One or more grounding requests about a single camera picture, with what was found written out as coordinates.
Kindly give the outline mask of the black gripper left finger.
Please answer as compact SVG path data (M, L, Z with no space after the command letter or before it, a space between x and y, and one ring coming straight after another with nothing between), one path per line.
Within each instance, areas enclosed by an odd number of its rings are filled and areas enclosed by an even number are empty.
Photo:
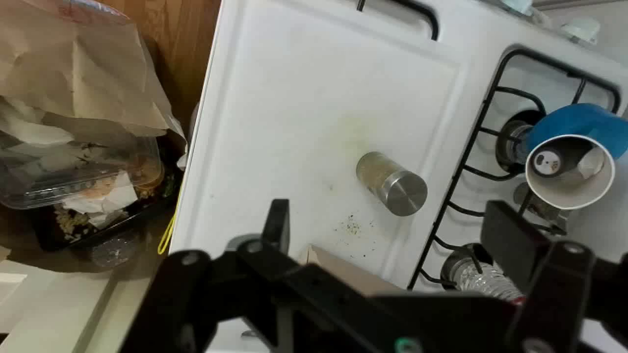
M271 203L261 240L279 250L288 252L290 246L290 203L286 199L275 199Z

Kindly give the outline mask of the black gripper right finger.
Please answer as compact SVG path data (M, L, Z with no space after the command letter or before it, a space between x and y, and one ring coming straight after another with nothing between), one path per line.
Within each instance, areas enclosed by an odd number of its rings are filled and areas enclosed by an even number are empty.
M490 201L485 209L481 244L522 293L532 287L534 272L549 248L538 228L500 201Z

